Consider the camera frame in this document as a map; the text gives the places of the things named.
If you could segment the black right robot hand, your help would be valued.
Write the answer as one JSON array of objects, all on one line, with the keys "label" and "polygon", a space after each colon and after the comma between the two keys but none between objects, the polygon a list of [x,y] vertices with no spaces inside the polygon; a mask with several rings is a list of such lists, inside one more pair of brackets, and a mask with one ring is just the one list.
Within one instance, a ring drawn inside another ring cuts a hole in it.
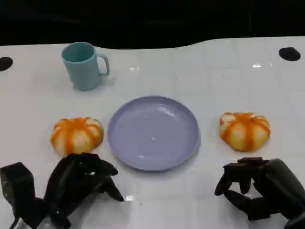
[{"label": "black right robot hand", "polygon": [[305,189],[281,159],[244,157],[224,167],[214,194],[224,195],[250,221],[280,213],[286,228],[305,227]]}]

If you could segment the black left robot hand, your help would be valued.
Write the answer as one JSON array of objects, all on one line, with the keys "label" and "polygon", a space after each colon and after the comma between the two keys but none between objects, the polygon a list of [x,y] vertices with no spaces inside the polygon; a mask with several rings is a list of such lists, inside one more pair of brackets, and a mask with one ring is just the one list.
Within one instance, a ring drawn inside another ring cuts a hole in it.
[{"label": "black left robot hand", "polygon": [[112,199],[123,202],[124,197],[112,180],[112,176],[117,174],[118,170],[97,154],[70,154],[53,170],[44,200],[66,216],[94,193],[105,192]]}]

